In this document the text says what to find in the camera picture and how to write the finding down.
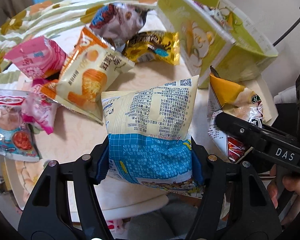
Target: metal pin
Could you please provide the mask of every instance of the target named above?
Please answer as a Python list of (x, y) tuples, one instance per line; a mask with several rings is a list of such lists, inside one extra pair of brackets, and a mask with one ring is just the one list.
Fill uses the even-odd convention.
[(212, 162), (215, 162), (218, 158), (215, 155), (211, 154), (208, 156), (208, 159)]
[(246, 168), (250, 167), (250, 162), (244, 161), (242, 162), (242, 165)]
[(56, 166), (56, 164), (57, 164), (57, 161), (55, 161), (55, 160), (49, 161), (49, 163), (48, 163), (48, 165), (49, 165), (50, 167)]
[(82, 155), (82, 157), (81, 157), (84, 161), (87, 161), (87, 160), (89, 160), (90, 158), (91, 158), (91, 156), (90, 156), (90, 154), (84, 154), (84, 155)]

